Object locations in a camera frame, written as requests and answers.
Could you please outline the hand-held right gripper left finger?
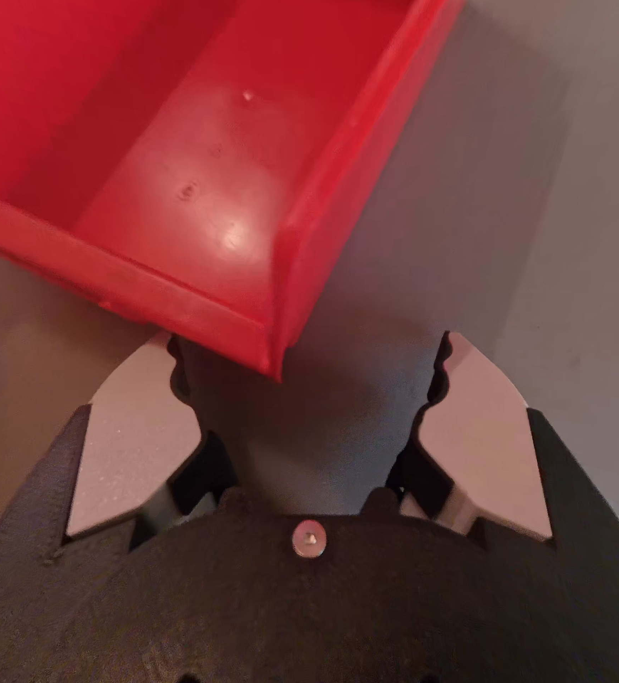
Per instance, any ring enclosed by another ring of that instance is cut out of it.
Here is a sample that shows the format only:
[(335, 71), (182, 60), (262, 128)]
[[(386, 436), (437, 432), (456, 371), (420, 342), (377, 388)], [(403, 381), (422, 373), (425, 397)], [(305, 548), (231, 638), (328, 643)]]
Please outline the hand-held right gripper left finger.
[(171, 387), (172, 335), (160, 331), (116, 367), (90, 402), (66, 533), (81, 537), (167, 498), (167, 482), (200, 446), (193, 409)]

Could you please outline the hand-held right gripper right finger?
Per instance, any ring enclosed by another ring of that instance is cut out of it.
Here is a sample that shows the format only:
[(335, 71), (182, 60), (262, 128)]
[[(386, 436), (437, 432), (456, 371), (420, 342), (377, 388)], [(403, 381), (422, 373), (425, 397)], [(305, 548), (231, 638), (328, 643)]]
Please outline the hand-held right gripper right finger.
[(478, 520), (553, 537), (527, 403), (463, 335), (447, 331), (399, 455), (399, 513), (469, 535)]

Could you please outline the red plastic bin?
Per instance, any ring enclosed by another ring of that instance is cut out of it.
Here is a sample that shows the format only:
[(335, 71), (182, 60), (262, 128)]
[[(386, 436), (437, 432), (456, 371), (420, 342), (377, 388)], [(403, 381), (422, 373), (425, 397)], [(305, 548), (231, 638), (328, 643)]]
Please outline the red plastic bin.
[(0, 1), (0, 257), (280, 379), (464, 1)]

